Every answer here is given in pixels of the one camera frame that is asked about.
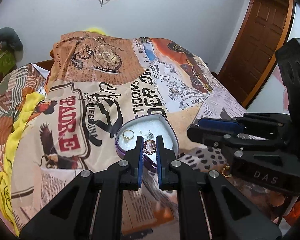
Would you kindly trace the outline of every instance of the gold ring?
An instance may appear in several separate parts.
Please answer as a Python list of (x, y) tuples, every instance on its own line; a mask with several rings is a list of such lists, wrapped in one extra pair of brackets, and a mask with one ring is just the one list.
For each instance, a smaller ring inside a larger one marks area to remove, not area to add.
[(134, 132), (132, 130), (125, 130), (122, 133), (123, 139), (129, 141), (134, 137)]
[(226, 178), (230, 178), (230, 177), (232, 176), (231, 173), (230, 173), (229, 175), (225, 175), (225, 174), (224, 174), (224, 171), (225, 171), (225, 170), (229, 170), (229, 169), (230, 169), (230, 166), (229, 166), (229, 165), (225, 166), (225, 167), (222, 169), (221, 174), (222, 174), (224, 177), (226, 177)]

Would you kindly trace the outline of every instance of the eagle print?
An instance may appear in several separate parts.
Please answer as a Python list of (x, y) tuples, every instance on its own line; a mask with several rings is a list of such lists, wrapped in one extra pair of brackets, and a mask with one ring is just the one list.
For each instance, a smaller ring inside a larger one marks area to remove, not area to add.
[(64, 157), (57, 153), (55, 144), (53, 142), (52, 131), (50, 131), (47, 124), (40, 126), (40, 139), (43, 147), (44, 155), (41, 158), (46, 160), (46, 168), (54, 169), (86, 169), (86, 165), (83, 160), (78, 156)]

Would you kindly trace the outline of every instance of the pink gemstone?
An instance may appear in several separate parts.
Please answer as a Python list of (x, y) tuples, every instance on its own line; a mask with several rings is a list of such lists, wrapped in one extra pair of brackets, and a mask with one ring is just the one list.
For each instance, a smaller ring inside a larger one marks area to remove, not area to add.
[(155, 142), (153, 140), (145, 141), (144, 148), (146, 150), (146, 153), (152, 154), (155, 150)]

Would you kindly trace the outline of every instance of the pink fabric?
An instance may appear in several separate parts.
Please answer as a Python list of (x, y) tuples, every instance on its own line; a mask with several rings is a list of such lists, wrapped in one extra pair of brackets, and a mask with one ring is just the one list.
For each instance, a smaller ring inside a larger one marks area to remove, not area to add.
[(7, 219), (5, 219), (3, 217), (1, 211), (0, 211), (0, 218), (4, 222), (4, 224), (7, 226), (7, 228), (15, 235), (16, 233), (14, 232), (13, 225)]
[[(283, 85), (281, 74), (280, 74), (280, 69), (279, 69), (278, 65), (274, 68), (272, 74)], [(287, 89), (285, 89), (283, 92), (283, 110), (288, 110), (288, 105), (289, 105), (288, 92), (287, 92)]]

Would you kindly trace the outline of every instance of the wooden door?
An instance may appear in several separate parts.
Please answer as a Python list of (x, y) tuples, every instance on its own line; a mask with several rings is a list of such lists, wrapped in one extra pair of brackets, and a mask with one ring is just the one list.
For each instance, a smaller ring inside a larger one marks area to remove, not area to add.
[(237, 37), (218, 79), (242, 104), (254, 89), (277, 48), (288, 5), (277, 0), (252, 0), (246, 24)]

